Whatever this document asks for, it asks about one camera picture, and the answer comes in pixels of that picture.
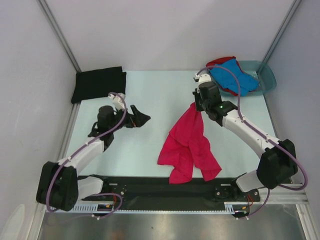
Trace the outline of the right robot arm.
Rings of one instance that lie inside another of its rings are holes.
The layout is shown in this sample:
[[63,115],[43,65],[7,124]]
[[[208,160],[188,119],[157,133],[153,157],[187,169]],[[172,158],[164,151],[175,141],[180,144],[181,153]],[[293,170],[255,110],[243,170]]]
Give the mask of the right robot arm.
[[239,107],[223,101],[218,86],[211,80],[198,82],[193,91],[196,110],[233,132],[259,157],[256,170],[233,180],[231,196],[242,201],[254,189],[272,190],[298,172],[295,145],[292,141],[269,136],[239,113]]

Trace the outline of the pink t shirt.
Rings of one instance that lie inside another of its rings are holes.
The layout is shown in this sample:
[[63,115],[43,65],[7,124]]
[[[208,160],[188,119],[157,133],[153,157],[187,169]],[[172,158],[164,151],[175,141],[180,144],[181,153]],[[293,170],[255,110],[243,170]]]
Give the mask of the pink t shirt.
[[222,168],[211,152],[204,135],[204,122],[196,104],[190,107],[169,131],[157,160],[158,165],[172,166],[170,184],[185,184],[192,180],[194,167],[200,169],[204,181],[217,177]]

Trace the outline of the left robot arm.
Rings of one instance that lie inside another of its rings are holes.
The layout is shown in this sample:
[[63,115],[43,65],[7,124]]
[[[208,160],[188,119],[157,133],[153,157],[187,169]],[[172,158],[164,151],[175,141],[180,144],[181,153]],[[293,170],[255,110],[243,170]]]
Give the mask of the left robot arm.
[[105,200],[111,188],[95,176],[79,179],[79,173],[97,156],[104,153],[114,140],[114,132],[121,128],[140,128],[151,117],[131,105],[114,109],[110,105],[99,108],[86,142],[78,150],[57,162],[46,162],[41,170],[36,201],[44,204],[49,212],[70,211],[79,200],[96,196]]

